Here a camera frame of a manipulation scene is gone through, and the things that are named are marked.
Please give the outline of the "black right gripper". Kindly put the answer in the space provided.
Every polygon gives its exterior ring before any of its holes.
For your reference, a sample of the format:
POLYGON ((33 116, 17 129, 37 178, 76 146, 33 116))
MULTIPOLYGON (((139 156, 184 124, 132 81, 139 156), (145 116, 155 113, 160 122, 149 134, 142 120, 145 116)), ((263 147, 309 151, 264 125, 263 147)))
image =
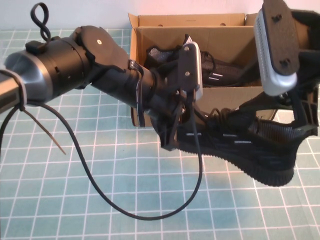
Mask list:
MULTIPOLYGON (((292 10, 299 44, 298 85, 316 85, 320 82, 320 14, 311 10, 292 10)), ((318 135, 318 85, 295 87, 292 95, 269 96, 261 92, 256 97, 229 112, 230 125, 293 125, 294 129, 318 135), (293 120, 276 122, 257 116, 261 111, 291 111, 293 120)))

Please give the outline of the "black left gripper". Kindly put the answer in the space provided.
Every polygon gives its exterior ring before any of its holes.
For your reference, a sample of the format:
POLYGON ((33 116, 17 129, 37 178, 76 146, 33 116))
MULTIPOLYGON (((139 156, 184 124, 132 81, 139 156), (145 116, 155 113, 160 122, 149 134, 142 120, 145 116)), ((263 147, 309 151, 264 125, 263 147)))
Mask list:
POLYGON ((178 63, 169 62, 150 70, 153 86, 149 99, 149 117, 161 123, 160 146, 167 151, 177 148, 175 139, 184 104, 180 101, 181 84, 178 81, 178 63))

